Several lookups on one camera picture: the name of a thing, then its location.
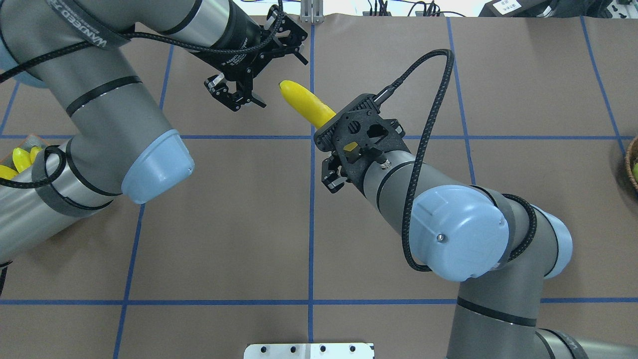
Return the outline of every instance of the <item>velcro strap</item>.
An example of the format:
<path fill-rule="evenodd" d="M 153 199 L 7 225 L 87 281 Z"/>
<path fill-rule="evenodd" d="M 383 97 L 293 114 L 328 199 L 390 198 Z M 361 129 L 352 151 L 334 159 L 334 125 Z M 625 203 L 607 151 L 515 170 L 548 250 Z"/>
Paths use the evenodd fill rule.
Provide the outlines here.
<path fill-rule="evenodd" d="M 47 4 L 81 37 L 97 47 L 116 49 L 131 41 L 102 24 L 75 0 L 47 0 Z"/>

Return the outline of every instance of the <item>yellow banana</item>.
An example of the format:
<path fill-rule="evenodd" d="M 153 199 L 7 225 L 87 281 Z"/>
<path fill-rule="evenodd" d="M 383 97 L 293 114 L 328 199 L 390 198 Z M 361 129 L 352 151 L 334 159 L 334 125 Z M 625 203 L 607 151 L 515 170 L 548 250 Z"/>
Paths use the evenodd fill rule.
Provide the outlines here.
<path fill-rule="evenodd" d="M 335 115 L 317 96 L 294 81 L 281 81 L 279 89 L 286 102 L 316 128 L 324 126 Z"/>
<path fill-rule="evenodd" d="M 31 160 L 31 164 L 33 164 L 33 162 L 36 161 L 36 156 L 38 155 L 40 151 L 42 151 L 42 147 L 33 146 L 31 148 L 31 152 L 29 153 L 29 159 Z"/>
<path fill-rule="evenodd" d="M 18 173 L 29 168 L 31 165 L 31 156 L 30 154 L 23 150 L 20 147 L 16 147 L 13 149 L 13 164 L 15 169 L 18 170 Z"/>
<path fill-rule="evenodd" d="M 9 168 L 5 165 L 0 165 L 0 178 L 4 178 L 5 180 L 10 180 L 18 175 L 18 172 L 15 172 L 12 168 Z"/>

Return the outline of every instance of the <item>robotic arm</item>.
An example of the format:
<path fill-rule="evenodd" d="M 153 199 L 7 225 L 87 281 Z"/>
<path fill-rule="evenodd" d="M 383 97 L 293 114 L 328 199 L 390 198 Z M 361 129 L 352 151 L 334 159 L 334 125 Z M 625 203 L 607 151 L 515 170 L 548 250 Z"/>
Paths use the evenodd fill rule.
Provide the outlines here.
<path fill-rule="evenodd" d="M 144 37 L 186 47 L 221 71 L 205 82 L 215 99 L 232 111 L 264 107 L 253 78 L 269 61 L 294 54 L 307 63 L 299 52 L 308 34 L 281 3 L 259 26 L 232 0 L 0 0 L 0 65 L 12 69 L 2 80 L 28 68 L 16 79 L 48 87 L 79 129 L 12 181 L 0 179 L 0 267 L 122 193 L 145 203 L 193 171 L 179 133 L 118 46 Z M 170 38 L 136 33 L 137 22 Z"/>
<path fill-rule="evenodd" d="M 434 56 L 446 56 L 447 64 L 412 155 L 399 121 L 381 118 L 380 106 Z M 543 281 L 563 271 L 572 255 L 561 220 L 518 196 L 466 186 L 422 164 L 453 63 L 451 51 L 432 51 L 377 95 L 364 93 L 337 114 L 294 83 L 280 88 L 317 127 L 317 148 L 330 153 L 321 173 L 326 188 L 335 193 L 352 183 L 401 234 L 412 268 L 461 283 L 447 359 L 637 358 L 637 347 L 536 328 Z"/>

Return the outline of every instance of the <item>white sticker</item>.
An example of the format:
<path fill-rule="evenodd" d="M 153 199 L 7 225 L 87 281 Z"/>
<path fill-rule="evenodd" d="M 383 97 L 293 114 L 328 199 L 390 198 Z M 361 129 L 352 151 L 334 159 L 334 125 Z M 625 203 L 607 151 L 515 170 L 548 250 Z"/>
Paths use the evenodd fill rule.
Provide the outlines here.
<path fill-rule="evenodd" d="M 516 9 L 520 9 L 522 6 L 516 0 L 501 0 L 494 4 L 494 7 L 501 13 L 501 15 L 505 15 L 506 13 L 510 13 Z"/>

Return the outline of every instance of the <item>wicker basket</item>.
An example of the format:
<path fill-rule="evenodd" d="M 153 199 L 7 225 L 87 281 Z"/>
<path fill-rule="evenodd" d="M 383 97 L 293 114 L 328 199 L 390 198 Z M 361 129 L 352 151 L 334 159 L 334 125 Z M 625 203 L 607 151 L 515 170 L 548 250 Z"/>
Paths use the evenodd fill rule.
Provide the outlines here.
<path fill-rule="evenodd" d="M 638 162 L 638 137 L 632 140 L 627 148 L 627 156 L 625 156 L 625 168 L 629 175 L 629 180 L 634 185 L 636 191 L 638 191 L 638 178 L 636 178 L 632 172 L 635 164 Z"/>

